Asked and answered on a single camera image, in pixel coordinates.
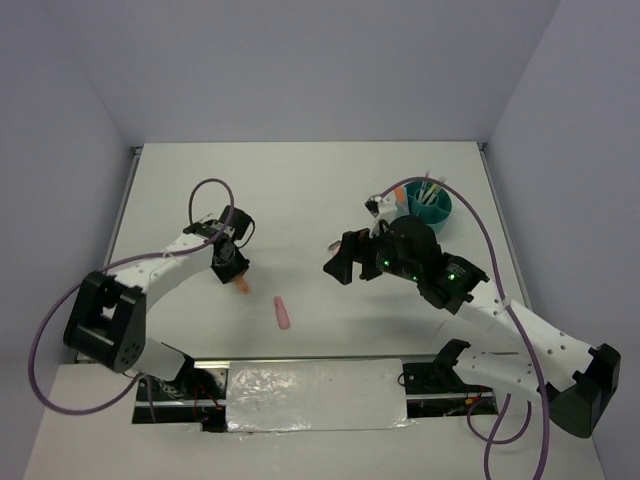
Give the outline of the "grey highlighter orange cap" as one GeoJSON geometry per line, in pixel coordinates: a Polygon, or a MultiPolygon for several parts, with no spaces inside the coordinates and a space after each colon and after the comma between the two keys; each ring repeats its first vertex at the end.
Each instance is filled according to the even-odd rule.
{"type": "Polygon", "coordinates": [[[393,196],[395,198],[395,204],[398,209],[405,209],[407,207],[407,195],[404,186],[398,186],[393,190],[393,196]]]}

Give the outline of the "yellow thin highlighter pen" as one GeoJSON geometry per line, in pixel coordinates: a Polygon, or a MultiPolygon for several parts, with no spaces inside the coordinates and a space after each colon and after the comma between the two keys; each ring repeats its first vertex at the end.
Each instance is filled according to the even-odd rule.
{"type": "Polygon", "coordinates": [[[440,184],[433,184],[430,191],[429,191],[429,195],[426,197],[426,201],[425,204],[426,205],[431,205],[436,201],[436,197],[437,194],[439,193],[441,189],[441,185],[440,184]]]}

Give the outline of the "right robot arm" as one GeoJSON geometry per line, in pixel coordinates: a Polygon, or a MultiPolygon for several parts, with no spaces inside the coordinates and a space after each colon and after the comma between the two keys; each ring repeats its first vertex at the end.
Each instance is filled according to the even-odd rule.
{"type": "Polygon", "coordinates": [[[444,252],[433,230],[413,216],[383,221],[376,232],[347,231],[323,270],[342,285],[383,274],[414,283],[421,297],[505,342],[507,355],[490,354],[468,340],[448,341],[436,355],[436,383],[446,391],[481,385],[546,403],[552,423],[590,437],[617,391],[620,353],[558,330],[515,300],[463,257],[444,252]]]}

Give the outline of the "orange transparent highlighter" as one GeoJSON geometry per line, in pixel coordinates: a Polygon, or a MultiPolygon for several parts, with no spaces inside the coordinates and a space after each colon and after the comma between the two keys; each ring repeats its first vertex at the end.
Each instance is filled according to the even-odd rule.
{"type": "Polygon", "coordinates": [[[235,279],[234,284],[241,293],[248,294],[250,292],[250,287],[243,278],[235,279]]]}

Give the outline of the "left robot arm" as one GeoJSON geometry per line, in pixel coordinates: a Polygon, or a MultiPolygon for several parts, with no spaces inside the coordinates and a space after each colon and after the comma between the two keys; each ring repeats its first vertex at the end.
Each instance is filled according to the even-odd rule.
{"type": "Polygon", "coordinates": [[[115,373],[146,375],[175,399],[200,392],[220,398],[214,375],[198,368],[190,355],[148,336],[147,316],[162,297],[205,270],[221,284],[233,283],[246,293],[250,261],[237,243],[254,230],[250,215],[227,206],[221,218],[209,214],[185,227],[158,257],[111,273],[88,274],[64,344],[115,373]]]}

